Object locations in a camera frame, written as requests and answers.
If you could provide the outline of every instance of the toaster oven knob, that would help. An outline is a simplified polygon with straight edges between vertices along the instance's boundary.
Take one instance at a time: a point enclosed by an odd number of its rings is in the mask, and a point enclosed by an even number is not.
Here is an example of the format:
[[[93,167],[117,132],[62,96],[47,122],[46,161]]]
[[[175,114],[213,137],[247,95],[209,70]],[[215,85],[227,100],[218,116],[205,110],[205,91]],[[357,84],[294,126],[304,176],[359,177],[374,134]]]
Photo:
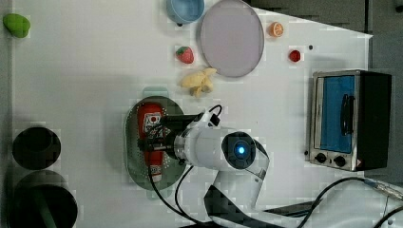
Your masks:
[[[343,157],[336,157],[335,159],[333,159],[333,161],[336,163],[336,165],[338,167],[343,167],[346,164],[346,160]]]
[[[324,155],[322,153],[318,153],[317,156],[315,157],[315,159],[319,163],[324,163],[324,162],[326,162],[326,155]]]

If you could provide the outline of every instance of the green toy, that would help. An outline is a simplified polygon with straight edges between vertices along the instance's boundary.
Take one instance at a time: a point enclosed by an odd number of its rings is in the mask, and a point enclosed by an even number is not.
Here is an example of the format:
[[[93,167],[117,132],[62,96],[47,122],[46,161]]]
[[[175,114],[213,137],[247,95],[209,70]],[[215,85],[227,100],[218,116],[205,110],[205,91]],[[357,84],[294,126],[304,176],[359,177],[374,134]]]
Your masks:
[[[3,17],[3,24],[15,37],[24,38],[28,35],[30,22],[21,15],[15,13],[7,14]]]

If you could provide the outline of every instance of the toaster oven window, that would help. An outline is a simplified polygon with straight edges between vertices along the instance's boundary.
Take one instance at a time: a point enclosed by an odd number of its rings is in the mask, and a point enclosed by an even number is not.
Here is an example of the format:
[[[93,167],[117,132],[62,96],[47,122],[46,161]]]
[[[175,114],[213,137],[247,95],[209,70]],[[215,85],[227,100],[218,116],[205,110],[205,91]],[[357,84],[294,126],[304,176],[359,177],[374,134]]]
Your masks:
[[[353,113],[348,106],[354,105],[354,95],[354,76],[324,78],[320,149],[352,152],[352,129],[348,125]]]

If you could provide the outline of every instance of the ketchup label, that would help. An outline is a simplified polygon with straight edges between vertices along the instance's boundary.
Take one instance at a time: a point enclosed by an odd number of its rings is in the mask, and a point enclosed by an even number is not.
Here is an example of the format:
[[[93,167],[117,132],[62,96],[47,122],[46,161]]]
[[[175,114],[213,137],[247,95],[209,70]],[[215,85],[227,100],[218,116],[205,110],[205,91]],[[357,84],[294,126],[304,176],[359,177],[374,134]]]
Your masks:
[[[151,175],[160,175],[161,174],[161,171],[162,171],[162,168],[161,168],[161,166],[160,165],[153,165],[153,164],[151,164],[150,165],[150,169],[151,169]]]
[[[155,124],[160,122],[160,119],[161,119],[160,112],[145,113],[144,114],[144,123],[143,123],[143,132],[147,133],[151,129],[151,127],[153,127]]]

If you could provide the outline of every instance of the toy strawberry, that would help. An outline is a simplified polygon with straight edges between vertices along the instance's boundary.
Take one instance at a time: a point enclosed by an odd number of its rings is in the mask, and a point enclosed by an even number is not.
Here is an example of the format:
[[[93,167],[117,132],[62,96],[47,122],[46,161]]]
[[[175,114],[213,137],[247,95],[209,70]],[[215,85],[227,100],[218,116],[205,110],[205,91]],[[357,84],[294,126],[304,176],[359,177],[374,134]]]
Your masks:
[[[181,47],[176,51],[176,55],[181,62],[185,64],[192,64],[195,58],[193,57],[193,51],[190,47]]]

